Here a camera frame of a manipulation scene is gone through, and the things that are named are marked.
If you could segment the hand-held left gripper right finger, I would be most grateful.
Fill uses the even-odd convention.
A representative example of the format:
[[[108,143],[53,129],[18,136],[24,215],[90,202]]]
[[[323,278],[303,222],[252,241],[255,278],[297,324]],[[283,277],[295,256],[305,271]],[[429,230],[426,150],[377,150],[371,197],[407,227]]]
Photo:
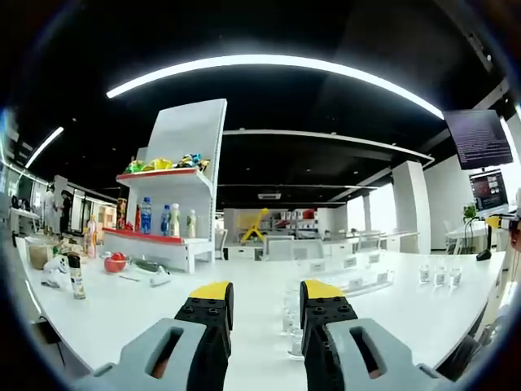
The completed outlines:
[[[360,319],[343,292],[300,282],[301,351],[308,390],[444,390],[450,380],[372,319]]]

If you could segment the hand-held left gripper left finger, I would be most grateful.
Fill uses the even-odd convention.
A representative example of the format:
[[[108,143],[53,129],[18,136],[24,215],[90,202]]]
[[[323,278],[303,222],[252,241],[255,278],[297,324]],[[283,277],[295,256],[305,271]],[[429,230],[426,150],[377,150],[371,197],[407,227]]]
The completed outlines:
[[[172,319],[130,341],[118,363],[76,381],[74,390],[223,390],[231,355],[234,288],[229,281],[195,289]]]

